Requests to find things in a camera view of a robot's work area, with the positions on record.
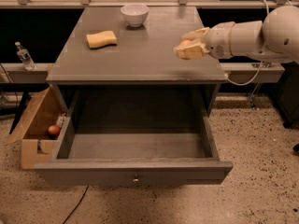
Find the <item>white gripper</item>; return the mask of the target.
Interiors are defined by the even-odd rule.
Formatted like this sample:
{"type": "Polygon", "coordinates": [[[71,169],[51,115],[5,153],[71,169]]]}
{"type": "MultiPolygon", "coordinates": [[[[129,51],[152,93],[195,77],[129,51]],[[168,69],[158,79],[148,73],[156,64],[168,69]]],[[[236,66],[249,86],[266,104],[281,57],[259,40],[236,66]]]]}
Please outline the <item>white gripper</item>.
{"type": "Polygon", "coordinates": [[[215,59],[230,59],[230,36],[234,21],[222,22],[212,28],[197,29],[181,37],[182,40],[191,40],[191,43],[182,47],[174,47],[175,54],[183,60],[202,59],[208,53],[215,59]]]}

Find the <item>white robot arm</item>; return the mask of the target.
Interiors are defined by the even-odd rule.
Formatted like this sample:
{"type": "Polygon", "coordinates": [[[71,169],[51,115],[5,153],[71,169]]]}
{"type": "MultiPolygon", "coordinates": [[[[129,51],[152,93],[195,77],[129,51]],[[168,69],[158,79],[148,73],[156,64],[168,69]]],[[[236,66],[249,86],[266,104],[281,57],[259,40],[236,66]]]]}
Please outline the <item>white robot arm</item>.
{"type": "Polygon", "coordinates": [[[181,59],[215,59],[241,56],[268,63],[299,63],[299,8],[272,10],[264,21],[222,22],[181,37],[174,47],[181,59]]]}

